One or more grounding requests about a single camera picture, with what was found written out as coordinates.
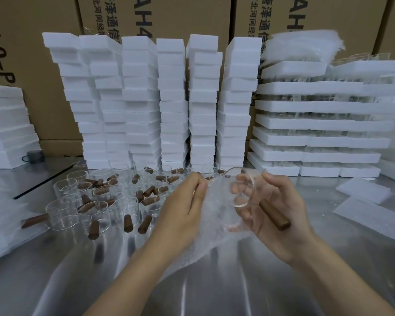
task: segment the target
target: stainless steel table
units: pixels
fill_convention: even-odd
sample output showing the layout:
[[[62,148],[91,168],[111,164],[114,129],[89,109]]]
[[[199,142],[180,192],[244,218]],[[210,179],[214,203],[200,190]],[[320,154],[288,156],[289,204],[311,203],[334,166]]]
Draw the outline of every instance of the stainless steel table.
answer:
[[[395,307],[395,241],[332,211],[348,196],[335,190],[346,179],[297,177],[316,232]],[[394,195],[382,204],[395,211]],[[21,198],[54,199],[52,181]],[[0,259],[0,316],[81,315],[126,265],[145,237],[108,229],[96,241],[68,244],[47,231]],[[143,315],[321,315],[300,275],[255,237],[225,243],[161,281]]]
[[[14,197],[18,197],[49,178],[65,172],[78,160],[79,158],[49,157],[43,163],[27,163],[15,169],[0,169],[0,178],[14,191]]]

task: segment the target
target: right hand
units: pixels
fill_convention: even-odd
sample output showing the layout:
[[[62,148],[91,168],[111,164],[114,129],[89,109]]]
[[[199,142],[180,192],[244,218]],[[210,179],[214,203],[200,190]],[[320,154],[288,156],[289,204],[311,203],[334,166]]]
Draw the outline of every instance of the right hand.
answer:
[[[265,184],[267,190],[265,195],[261,195],[262,198],[282,212],[291,221],[291,227],[280,232],[259,207],[259,199],[248,207],[237,208],[237,212],[245,225],[276,257],[292,264],[317,236],[307,218],[305,202],[291,180],[287,176],[266,171],[262,172],[262,179],[269,184]]]

